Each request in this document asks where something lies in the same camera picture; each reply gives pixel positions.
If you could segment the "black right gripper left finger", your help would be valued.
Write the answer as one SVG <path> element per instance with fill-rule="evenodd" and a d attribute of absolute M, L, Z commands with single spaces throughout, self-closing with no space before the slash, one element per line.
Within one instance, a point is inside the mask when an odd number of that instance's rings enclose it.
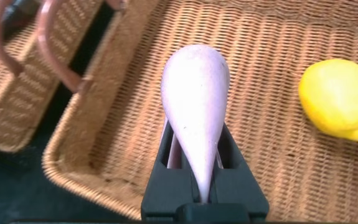
<path fill-rule="evenodd" d="M 181 149 L 179 167 L 168 167 L 173 135 L 171 125 L 167 123 L 141 202 L 144 222 L 183 222 L 186 220 L 184 207 L 199 201 L 194 175 Z"/>

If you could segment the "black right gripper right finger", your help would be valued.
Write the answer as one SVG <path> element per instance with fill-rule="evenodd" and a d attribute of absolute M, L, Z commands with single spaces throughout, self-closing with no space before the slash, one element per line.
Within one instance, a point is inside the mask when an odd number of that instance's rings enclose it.
<path fill-rule="evenodd" d="M 210 202 L 242 205 L 251 222 L 264 222 L 268 200 L 227 126 L 222 128 L 217 149 Z"/>

